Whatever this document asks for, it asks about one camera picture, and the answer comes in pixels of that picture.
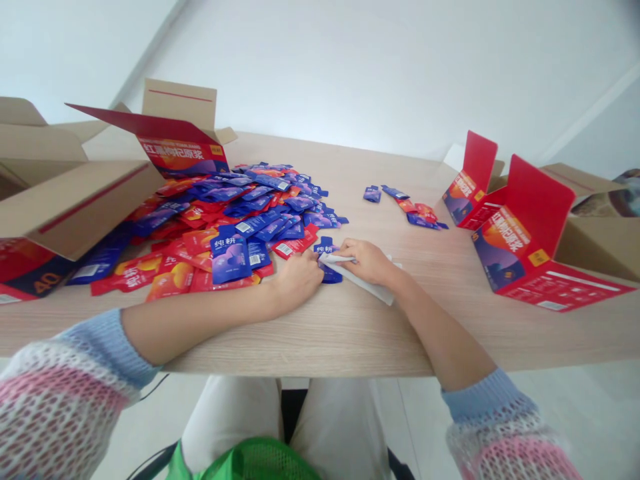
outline white pants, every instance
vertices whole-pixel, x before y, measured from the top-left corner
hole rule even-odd
[[[290,447],[320,477],[391,478],[371,387],[365,379],[311,380]],[[252,437],[283,440],[279,381],[210,377],[182,436],[188,468],[202,471]]]

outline person's left hand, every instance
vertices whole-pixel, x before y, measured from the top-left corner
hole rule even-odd
[[[318,254],[308,249],[290,257],[270,283],[278,301],[291,311],[313,296],[323,277],[324,272],[318,266]]]

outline knitted sweater sleeve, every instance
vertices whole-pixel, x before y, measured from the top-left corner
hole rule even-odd
[[[112,310],[31,343],[0,375],[0,478],[88,479],[158,368]]]
[[[464,480],[581,478],[558,434],[502,370],[443,398],[454,421],[447,443]]]

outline green mesh bag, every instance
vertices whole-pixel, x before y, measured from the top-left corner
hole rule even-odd
[[[192,474],[178,443],[167,480],[320,480],[311,466],[284,443],[268,437],[244,440],[208,469]]]

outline red box flap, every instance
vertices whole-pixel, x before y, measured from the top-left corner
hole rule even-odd
[[[506,206],[551,258],[560,242],[575,193],[514,155]]]
[[[465,147],[465,162],[462,170],[471,177],[485,193],[489,189],[491,171],[498,153],[498,144],[469,130]]]
[[[83,107],[81,105],[66,105],[80,110],[97,119],[115,125],[138,137],[152,137],[184,142],[209,143],[219,145],[218,142],[210,138],[206,133],[194,124],[176,119],[162,117],[151,117],[139,113],[121,112],[94,107]]]

